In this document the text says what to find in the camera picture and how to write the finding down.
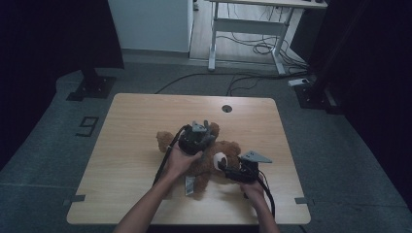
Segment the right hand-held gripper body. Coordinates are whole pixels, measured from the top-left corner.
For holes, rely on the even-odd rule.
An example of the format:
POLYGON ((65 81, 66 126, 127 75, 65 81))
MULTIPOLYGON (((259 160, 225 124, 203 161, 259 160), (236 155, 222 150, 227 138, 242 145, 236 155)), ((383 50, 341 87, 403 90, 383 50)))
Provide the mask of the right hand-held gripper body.
POLYGON ((256 151, 249 150, 245 154, 240 156, 240 182, 252 183, 258 179, 259 175, 259 163, 271 163, 272 160, 259 154, 256 151))

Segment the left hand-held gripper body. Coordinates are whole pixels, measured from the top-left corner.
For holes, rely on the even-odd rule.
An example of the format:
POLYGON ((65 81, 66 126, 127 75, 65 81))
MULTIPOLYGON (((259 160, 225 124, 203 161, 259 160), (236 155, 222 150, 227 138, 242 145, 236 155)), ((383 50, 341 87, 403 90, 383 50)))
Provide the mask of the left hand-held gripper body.
POLYGON ((188 155, 196 155, 206 148, 207 128, 197 122, 186 125, 184 132, 179 137, 180 149, 188 155))

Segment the brown teddy bear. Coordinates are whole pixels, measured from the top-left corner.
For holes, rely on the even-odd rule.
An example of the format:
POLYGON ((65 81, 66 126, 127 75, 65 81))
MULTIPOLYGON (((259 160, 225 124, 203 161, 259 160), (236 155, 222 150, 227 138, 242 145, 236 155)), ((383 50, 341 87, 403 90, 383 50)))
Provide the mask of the brown teddy bear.
MULTIPOLYGON (((228 166, 240 168, 239 155, 241 149, 238 143, 229 141, 218 141, 220 127, 215 122, 209 122, 216 135, 215 142, 206 150, 202 150, 202 157, 194 161, 185 173, 185 195, 199 194, 206 190, 208 182, 213 175, 223 177, 224 172, 218 168, 218 163, 222 161, 228 166)), ((156 139, 158 148, 165 155, 156 172, 154 183, 162 175, 163 168, 168 160, 172 147, 178 143, 179 137, 184 132, 185 125, 173 135, 167 131, 158 131, 156 139)))

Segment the person's right hand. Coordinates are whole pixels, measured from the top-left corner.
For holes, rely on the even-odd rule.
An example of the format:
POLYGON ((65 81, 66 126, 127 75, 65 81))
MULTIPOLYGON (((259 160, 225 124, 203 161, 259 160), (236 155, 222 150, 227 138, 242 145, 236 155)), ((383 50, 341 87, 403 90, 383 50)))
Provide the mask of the person's right hand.
POLYGON ((246 194, 250 201, 256 202, 264 199, 263 188, 258 181, 253 183, 240 183, 240 190, 246 194))

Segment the person's left hand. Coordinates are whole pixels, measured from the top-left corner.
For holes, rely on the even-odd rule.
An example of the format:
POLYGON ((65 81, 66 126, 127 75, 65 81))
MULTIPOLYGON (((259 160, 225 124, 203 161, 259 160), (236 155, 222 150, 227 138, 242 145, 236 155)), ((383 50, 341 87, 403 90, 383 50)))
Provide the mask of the person's left hand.
POLYGON ((187 155, 181 150, 179 144, 176 143, 169 154, 166 162, 165 176, 170 181, 175 181, 180 178, 188 169, 189 166, 196 160, 200 159, 203 152, 199 151, 195 155, 187 155))

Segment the white partition panel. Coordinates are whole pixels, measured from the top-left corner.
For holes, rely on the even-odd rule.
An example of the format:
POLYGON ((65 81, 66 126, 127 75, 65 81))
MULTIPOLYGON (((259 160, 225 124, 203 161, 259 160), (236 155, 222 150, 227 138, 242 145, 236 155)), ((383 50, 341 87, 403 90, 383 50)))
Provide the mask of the white partition panel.
POLYGON ((108 0, 124 50, 190 51, 192 0, 108 0))

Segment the dark curtain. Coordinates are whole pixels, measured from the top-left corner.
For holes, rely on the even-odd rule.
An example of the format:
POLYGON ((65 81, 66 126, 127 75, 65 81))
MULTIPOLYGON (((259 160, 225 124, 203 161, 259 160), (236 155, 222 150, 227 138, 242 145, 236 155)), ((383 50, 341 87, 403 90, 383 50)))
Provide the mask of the dark curtain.
POLYGON ((0 0, 0 170, 75 71, 122 68, 108 0, 0 0))
POLYGON ((326 0, 309 63, 412 211, 412 0, 326 0))

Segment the black stand base plate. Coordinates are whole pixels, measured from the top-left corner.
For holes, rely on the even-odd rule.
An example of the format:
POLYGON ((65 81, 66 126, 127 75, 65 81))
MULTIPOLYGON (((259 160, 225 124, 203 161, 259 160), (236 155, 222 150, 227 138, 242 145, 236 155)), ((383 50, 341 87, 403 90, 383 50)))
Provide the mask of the black stand base plate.
POLYGON ((330 115, 343 114, 328 91, 327 78, 318 77, 312 84, 296 85, 293 90, 302 109, 324 110, 330 115))
POLYGON ((94 68, 84 68, 81 72, 84 78, 78 88, 67 96, 67 101, 83 101, 85 98, 106 99, 109 96, 116 77, 99 76, 94 68))

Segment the white metal frame desk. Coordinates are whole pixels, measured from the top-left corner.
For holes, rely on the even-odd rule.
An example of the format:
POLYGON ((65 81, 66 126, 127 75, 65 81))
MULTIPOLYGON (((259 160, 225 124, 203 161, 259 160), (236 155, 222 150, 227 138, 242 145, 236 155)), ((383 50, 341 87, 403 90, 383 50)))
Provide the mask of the white metal frame desk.
POLYGON ((290 21, 295 9, 320 9, 327 8, 325 0, 208 0, 215 5, 212 17, 212 41, 209 48, 208 70, 216 69, 216 40, 218 32, 233 32, 254 35, 278 36, 279 39, 272 50, 271 55, 279 75, 285 75, 286 71, 282 63, 280 50, 285 41, 290 21), (243 4, 251 6, 286 7, 290 11, 283 22, 261 21, 249 19, 235 19, 219 17, 220 4, 243 4))

